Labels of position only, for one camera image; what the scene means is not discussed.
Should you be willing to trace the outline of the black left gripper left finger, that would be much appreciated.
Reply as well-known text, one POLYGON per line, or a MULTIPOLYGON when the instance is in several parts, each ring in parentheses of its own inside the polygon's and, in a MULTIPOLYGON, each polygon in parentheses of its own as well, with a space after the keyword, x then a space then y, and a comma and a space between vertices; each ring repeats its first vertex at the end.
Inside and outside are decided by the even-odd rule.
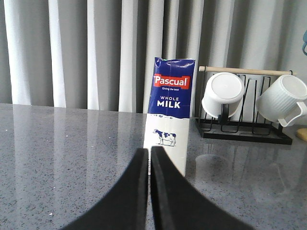
POLYGON ((148 197, 148 150, 137 149, 112 189, 65 230, 143 230, 148 197))

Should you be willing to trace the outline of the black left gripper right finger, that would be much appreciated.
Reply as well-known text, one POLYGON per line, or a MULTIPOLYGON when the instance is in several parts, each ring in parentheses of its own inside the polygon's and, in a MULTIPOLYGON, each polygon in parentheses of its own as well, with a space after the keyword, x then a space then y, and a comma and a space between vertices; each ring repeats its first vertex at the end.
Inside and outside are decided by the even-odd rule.
POLYGON ((199 193, 163 147, 151 149, 151 199, 157 230, 251 230, 199 193))

